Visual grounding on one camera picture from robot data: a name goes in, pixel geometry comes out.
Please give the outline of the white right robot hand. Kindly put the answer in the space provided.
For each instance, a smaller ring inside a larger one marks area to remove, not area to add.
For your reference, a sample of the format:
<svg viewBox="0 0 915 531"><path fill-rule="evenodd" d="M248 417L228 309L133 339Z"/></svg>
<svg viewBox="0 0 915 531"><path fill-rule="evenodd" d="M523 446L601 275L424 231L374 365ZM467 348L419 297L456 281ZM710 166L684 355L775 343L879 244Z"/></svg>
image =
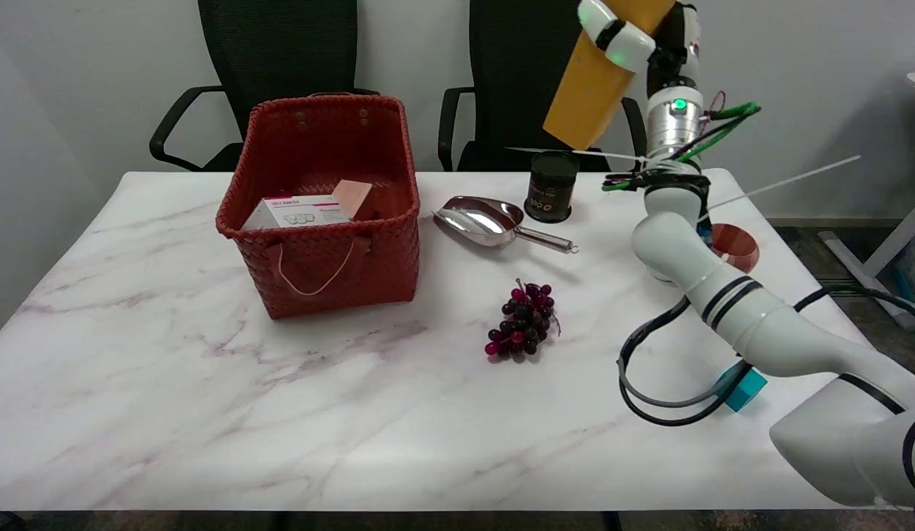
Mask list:
<svg viewBox="0 0 915 531"><path fill-rule="evenodd" d="M611 63L635 74L646 72L649 97L666 88L697 88L702 27L693 4L674 3L653 35L619 19L602 1L581 1L577 17Z"/></svg>

